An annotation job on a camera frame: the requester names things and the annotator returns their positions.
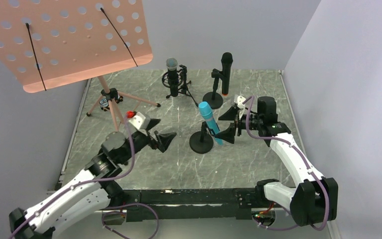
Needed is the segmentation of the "black round-base mic stand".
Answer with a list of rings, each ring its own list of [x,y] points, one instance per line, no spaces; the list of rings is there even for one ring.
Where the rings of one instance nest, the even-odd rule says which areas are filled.
[[[202,100],[207,102],[212,109],[219,109],[223,105],[223,97],[217,92],[219,80],[223,75],[217,69],[213,69],[211,72],[211,77],[214,79],[212,91],[206,93]]]

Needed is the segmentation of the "blue microphone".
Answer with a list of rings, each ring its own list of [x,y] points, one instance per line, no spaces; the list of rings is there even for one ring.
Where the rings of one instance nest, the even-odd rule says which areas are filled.
[[[209,105],[209,103],[206,101],[199,103],[198,109],[199,109],[200,115],[205,120],[205,123],[209,129],[210,134],[212,136],[215,136],[216,134],[220,133],[220,129],[214,119],[212,108]]]

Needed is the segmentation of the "black shock mount tripod stand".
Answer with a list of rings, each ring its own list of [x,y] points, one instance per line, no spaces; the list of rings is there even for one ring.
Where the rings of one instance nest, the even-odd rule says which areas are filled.
[[[170,90],[170,93],[166,95],[166,99],[182,94],[191,97],[194,105],[198,107],[198,103],[189,90],[191,81],[187,80],[187,67],[185,65],[179,65],[175,58],[168,58],[166,60],[166,67],[167,72],[165,72],[161,78],[163,86]]]

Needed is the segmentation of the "black microphone orange end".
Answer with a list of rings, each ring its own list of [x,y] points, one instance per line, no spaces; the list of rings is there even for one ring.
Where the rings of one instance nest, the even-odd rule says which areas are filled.
[[[221,58],[222,64],[222,95],[227,96],[229,94],[231,66],[233,63],[233,56],[230,52],[225,52]]]

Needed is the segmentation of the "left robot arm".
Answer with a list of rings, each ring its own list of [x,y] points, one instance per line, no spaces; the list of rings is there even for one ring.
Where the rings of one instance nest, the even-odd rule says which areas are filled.
[[[121,132],[107,135],[100,150],[69,183],[28,209],[9,214],[11,239],[50,239],[93,212],[122,205],[128,198],[117,179],[123,178],[121,165],[135,162],[145,147],[165,152],[175,132],[152,136],[149,131],[160,122],[137,114]]]

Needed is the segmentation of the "black microphone silver grille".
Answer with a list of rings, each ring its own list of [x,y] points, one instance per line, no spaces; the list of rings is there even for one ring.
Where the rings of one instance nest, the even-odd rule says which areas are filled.
[[[170,89],[170,94],[166,96],[166,98],[176,97],[178,96],[178,85],[179,85],[179,76],[177,72],[178,62],[175,58],[168,58],[166,60],[167,66],[167,77],[168,77],[168,85]]]

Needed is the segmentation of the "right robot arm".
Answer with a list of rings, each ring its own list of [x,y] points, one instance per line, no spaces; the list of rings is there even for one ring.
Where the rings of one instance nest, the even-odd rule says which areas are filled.
[[[236,96],[228,111],[218,118],[229,121],[230,126],[215,137],[233,144],[235,137],[246,130],[251,138],[263,140],[282,161],[295,187],[277,179],[261,180],[255,186],[256,200],[279,205],[292,216],[297,227],[323,230],[337,216],[336,180],[326,178],[301,151],[289,127],[279,121],[275,98],[257,98],[256,112],[251,110],[254,100],[254,96]]]

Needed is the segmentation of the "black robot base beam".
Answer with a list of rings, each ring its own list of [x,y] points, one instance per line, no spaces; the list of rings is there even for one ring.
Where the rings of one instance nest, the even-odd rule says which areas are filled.
[[[263,201],[254,188],[223,189],[141,189],[110,186],[106,211],[120,212],[127,222],[153,219],[260,219],[272,222],[275,205]]]

